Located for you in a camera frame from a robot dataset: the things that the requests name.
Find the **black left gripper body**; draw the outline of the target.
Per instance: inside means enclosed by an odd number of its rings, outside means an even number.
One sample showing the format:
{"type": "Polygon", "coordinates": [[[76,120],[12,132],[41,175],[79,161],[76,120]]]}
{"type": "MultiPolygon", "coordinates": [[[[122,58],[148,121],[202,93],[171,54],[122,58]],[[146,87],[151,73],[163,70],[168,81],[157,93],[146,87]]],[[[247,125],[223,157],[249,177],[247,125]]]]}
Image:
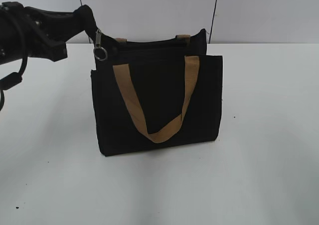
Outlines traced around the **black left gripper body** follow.
{"type": "Polygon", "coordinates": [[[0,5],[0,63],[22,59],[21,33],[24,35],[28,57],[47,58],[45,45],[34,32],[35,19],[30,11],[16,1],[0,5]]]}

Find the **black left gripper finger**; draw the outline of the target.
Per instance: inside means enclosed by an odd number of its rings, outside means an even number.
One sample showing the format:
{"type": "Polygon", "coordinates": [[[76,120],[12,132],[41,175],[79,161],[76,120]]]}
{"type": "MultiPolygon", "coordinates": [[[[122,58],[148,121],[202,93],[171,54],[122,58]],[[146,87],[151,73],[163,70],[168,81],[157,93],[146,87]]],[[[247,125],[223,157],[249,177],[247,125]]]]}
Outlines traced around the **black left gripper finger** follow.
{"type": "Polygon", "coordinates": [[[98,29],[93,12],[86,4],[73,12],[47,11],[30,7],[29,15],[33,21],[39,22],[40,29],[52,39],[71,39],[83,31],[90,39],[95,39],[98,29]]]}
{"type": "Polygon", "coordinates": [[[34,33],[34,57],[53,62],[67,58],[65,42],[50,39],[38,26],[35,26],[34,33]]]}

